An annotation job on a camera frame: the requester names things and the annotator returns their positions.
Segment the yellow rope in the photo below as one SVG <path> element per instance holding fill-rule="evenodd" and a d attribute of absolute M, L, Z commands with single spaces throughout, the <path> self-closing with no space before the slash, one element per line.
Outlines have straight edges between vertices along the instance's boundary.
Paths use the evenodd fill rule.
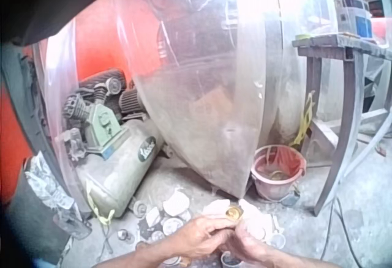
<path fill-rule="evenodd" d="M 91 210 L 94 212 L 94 214 L 97 216 L 98 220 L 101 222 L 101 224 L 103 225 L 110 225 L 111 223 L 111 219 L 113 218 L 114 214 L 115 214 L 115 210 L 111 210 L 109 212 L 108 217 L 104 217 L 99 215 L 99 209 L 98 207 L 95 205 L 94 201 L 92 200 L 92 197 L 90 195 L 91 193 L 91 189 L 92 189 L 92 182 L 87 180 L 86 181 L 86 193 L 87 193 L 87 201 L 88 204 L 90 205 Z"/>
<path fill-rule="evenodd" d="M 313 118 L 313 94 L 314 91 L 310 92 L 307 95 L 307 100 L 305 104 L 305 112 L 301 115 L 301 123 L 300 123 L 300 130 L 294 141 L 292 141 L 289 146 L 295 146 L 296 144 L 301 144 L 302 140 L 305 138 L 306 131 L 311 126 L 312 118 Z"/>

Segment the concrete floor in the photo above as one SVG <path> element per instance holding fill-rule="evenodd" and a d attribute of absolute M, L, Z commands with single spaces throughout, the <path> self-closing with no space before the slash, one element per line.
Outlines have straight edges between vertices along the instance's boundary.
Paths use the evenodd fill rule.
<path fill-rule="evenodd" d="M 341 200 L 345 222 L 352 239 L 353 249 L 363 267 L 392 267 L 392 140 L 384 140 L 387 157 L 375 151 L 341 184 L 338 197 Z M 309 169 L 300 180 L 301 199 L 294 208 L 280 204 L 266 203 L 258 198 L 251 187 L 245 199 L 259 207 L 262 212 L 276 214 L 281 227 L 285 228 L 284 251 L 310 258 L 321 256 L 326 237 L 330 208 L 324 209 L 318 217 L 310 210 L 322 190 L 328 168 Z M 157 158 L 135 197 L 149 207 L 162 207 L 174 189 L 180 188 L 190 198 L 192 215 L 200 213 L 211 201 L 225 197 L 221 191 L 211 189 L 209 183 L 188 169 L 177 158 Z M 91 267 L 102 249 L 104 237 L 97 220 L 91 220 L 93 232 L 83 241 L 75 240 L 73 247 L 64 258 L 62 267 Z M 137 233 L 138 220 L 127 211 L 120 219 L 113 220 L 110 243 L 114 253 L 104 251 L 102 260 L 134 250 L 135 244 L 126 244 L 117 239 L 120 228 Z M 342 267 L 356 267 L 350 254 L 342 225 L 333 215 L 330 243 L 325 255 L 326 261 Z M 211 263 L 192 263 L 192 267 L 213 267 Z"/>

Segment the hand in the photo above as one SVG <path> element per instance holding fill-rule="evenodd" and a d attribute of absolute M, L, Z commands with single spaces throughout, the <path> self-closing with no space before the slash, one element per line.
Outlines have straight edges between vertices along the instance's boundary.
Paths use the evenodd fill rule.
<path fill-rule="evenodd" d="M 236 227 L 235 233 L 232 233 L 225 246 L 237 258 L 252 263 L 263 262 L 271 253 L 271 250 L 274 250 L 274 248 L 251 236 L 243 222 Z"/>
<path fill-rule="evenodd" d="M 236 223 L 227 218 L 198 217 L 167 238 L 176 256 L 191 259 L 208 256 L 234 234 Z"/>

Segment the plastic sheet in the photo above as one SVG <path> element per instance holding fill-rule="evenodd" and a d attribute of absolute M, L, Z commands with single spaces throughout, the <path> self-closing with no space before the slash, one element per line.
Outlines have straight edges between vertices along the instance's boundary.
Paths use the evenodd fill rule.
<path fill-rule="evenodd" d="M 338 32 L 334 0 L 113 2 L 129 69 L 164 138 L 208 181 L 242 196 L 255 145 L 287 144 L 298 131 L 306 58 L 292 40 Z M 341 118 L 342 80 L 341 61 L 324 60 L 324 121 Z"/>
<path fill-rule="evenodd" d="M 67 96 L 78 87 L 75 59 L 75 20 L 47 40 L 45 59 L 45 104 L 52 145 L 67 188 L 81 212 L 89 207 L 78 187 L 77 175 L 72 168 L 61 133 L 64 131 L 62 108 Z"/>

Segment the pink bucket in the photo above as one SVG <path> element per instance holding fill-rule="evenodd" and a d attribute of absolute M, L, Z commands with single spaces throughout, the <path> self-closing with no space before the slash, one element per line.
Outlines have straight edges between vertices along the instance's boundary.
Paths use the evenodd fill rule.
<path fill-rule="evenodd" d="M 305 169 L 306 160 L 297 150 L 270 145 L 256 151 L 251 172 L 260 196 L 269 201 L 281 201 L 292 184 L 305 175 Z"/>

